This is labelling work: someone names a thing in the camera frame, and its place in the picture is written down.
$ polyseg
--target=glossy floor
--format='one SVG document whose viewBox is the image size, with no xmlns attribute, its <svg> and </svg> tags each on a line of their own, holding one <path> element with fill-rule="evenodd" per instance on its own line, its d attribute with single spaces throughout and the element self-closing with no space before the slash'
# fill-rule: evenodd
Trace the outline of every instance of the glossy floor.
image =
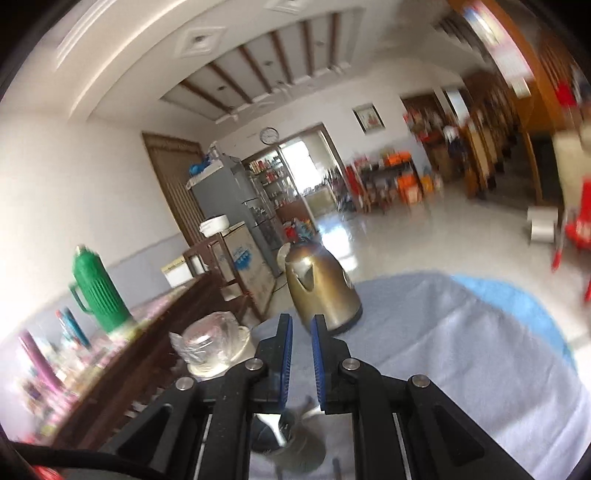
<svg viewBox="0 0 591 480">
<path fill-rule="evenodd" d="M 439 270 L 508 281 L 533 294 L 554 317 L 574 353 L 579 375 L 591 390 L 591 304 L 583 295 L 591 255 L 566 249 L 556 273 L 553 246 L 529 244 L 525 212 L 467 200 L 459 189 L 385 215 L 331 214 L 319 220 L 322 242 L 354 282 L 405 271 Z M 281 277 L 277 283 L 285 283 Z M 269 317 L 292 306 L 279 288 Z"/>
</svg>

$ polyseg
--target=framed picture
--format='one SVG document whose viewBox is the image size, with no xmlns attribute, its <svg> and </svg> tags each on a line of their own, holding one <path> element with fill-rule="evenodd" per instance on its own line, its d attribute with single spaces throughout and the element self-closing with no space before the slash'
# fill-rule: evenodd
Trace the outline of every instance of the framed picture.
<svg viewBox="0 0 591 480">
<path fill-rule="evenodd" d="M 353 108 L 353 113 L 357 117 L 363 132 L 366 134 L 384 128 L 384 122 L 382 122 L 373 103 L 367 103 L 366 105 Z"/>
</svg>

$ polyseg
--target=red object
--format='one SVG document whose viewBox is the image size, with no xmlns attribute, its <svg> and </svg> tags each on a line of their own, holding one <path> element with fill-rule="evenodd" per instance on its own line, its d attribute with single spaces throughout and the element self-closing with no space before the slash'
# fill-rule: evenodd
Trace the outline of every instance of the red object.
<svg viewBox="0 0 591 480">
<path fill-rule="evenodd" d="M 579 220 L 591 222 L 591 179 L 583 180 L 583 193 L 581 195 L 581 212 Z"/>
<path fill-rule="evenodd" d="M 345 174 L 347 175 L 347 180 L 349 181 L 349 185 L 351 185 L 351 191 L 355 195 L 361 194 L 361 185 L 357 181 L 357 176 L 353 170 L 353 167 L 349 166 L 345 168 Z"/>
<path fill-rule="evenodd" d="M 64 478 L 55 470 L 44 466 L 34 466 L 33 470 L 41 480 L 64 480 Z"/>
<path fill-rule="evenodd" d="M 583 181 L 583 192 L 581 194 L 581 209 L 579 216 L 574 222 L 569 222 L 564 227 L 564 236 L 568 238 L 577 250 L 591 250 L 591 179 Z M 552 262 L 552 271 L 558 270 L 562 260 L 562 249 L 564 242 L 561 239 L 560 246 L 556 249 Z M 591 280 L 587 286 L 584 297 L 585 302 L 591 300 Z"/>
<path fill-rule="evenodd" d="M 573 92 L 570 90 L 569 84 L 565 81 L 558 82 L 556 86 L 556 98 L 562 107 L 577 105 L 577 100 L 574 99 Z"/>
<path fill-rule="evenodd" d="M 290 242 L 295 242 L 295 241 L 297 241 L 297 233 L 296 233 L 296 229 L 295 229 L 293 226 L 291 226 L 291 225 L 290 225 L 290 226 L 286 226 L 286 227 L 284 228 L 284 230 L 285 230 L 285 235 L 286 235 L 287 239 L 288 239 Z"/>
</svg>

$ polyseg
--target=ceiling light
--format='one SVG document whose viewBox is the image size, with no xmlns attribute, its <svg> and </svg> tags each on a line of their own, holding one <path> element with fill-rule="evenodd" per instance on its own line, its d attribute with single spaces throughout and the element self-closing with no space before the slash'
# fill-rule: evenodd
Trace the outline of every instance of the ceiling light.
<svg viewBox="0 0 591 480">
<path fill-rule="evenodd" d="M 180 34 L 176 56 L 179 58 L 194 55 L 207 55 L 220 43 L 226 27 L 189 28 Z"/>
<path fill-rule="evenodd" d="M 296 15 L 303 12 L 309 3 L 310 0 L 270 0 L 265 8 Z"/>
</svg>

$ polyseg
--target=electric kettle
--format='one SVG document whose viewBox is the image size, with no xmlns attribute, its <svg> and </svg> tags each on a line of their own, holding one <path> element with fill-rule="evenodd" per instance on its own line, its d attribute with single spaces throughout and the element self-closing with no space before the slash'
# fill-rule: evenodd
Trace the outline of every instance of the electric kettle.
<svg viewBox="0 0 591 480">
<path fill-rule="evenodd" d="M 308 330 L 316 314 L 324 315 L 332 335 L 344 332 L 361 317 L 361 300 L 349 276 L 324 245 L 292 245 L 285 258 L 285 276 L 295 309 Z"/>
</svg>

